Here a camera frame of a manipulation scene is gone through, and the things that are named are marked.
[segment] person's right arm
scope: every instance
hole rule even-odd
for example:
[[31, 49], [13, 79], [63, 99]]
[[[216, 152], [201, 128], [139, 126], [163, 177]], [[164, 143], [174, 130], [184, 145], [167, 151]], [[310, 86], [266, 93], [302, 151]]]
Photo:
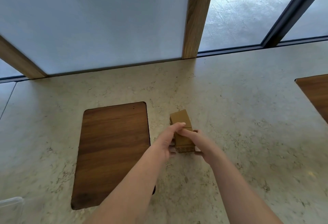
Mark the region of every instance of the person's right arm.
[[225, 153], [199, 130], [178, 131], [190, 138], [211, 166], [231, 224], [282, 224], [268, 205], [251, 189]]

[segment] person's right hand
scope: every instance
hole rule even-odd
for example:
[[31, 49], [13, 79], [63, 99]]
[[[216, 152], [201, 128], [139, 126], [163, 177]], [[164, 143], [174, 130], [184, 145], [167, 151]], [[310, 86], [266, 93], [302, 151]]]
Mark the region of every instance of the person's right hand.
[[178, 134], [186, 136], [200, 149], [200, 152], [195, 152], [197, 155], [201, 155], [207, 164], [211, 165], [211, 159], [216, 152], [220, 152], [221, 149], [203, 134], [201, 130], [189, 131], [186, 129], [181, 129], [177, 131]]

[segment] person's left arm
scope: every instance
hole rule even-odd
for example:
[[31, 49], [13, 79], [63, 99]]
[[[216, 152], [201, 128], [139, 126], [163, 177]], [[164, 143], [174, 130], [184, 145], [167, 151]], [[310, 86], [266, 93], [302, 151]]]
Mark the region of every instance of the person's left arm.
[[84, 224], [142, 222], [160, 170], [172, 155], [173, 134], [184, 126], [178, 122], [165, 129]]

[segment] clear plastic container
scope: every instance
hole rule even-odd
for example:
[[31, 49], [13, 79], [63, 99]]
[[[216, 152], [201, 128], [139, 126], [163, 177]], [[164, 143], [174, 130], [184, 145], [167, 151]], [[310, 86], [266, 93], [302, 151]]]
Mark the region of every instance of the clear plastic container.
[[43, 197], [14, 197], [0, 201], [1, 224], [40, 224]]

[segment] person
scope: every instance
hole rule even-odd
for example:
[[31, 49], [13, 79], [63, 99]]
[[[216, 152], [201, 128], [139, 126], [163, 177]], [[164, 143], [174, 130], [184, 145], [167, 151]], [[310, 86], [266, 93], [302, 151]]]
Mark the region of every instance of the person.
[[174, 132], [190, 138], [211, 166], [231, 224], [281, 224], [280, 219], [251, 189], [224, 152], [202, 131], [183, 129], [185, 123], [166, 128], [119, 185], [107, 196], [84, 224], [142, 223], [158, 175], [173, 155]]

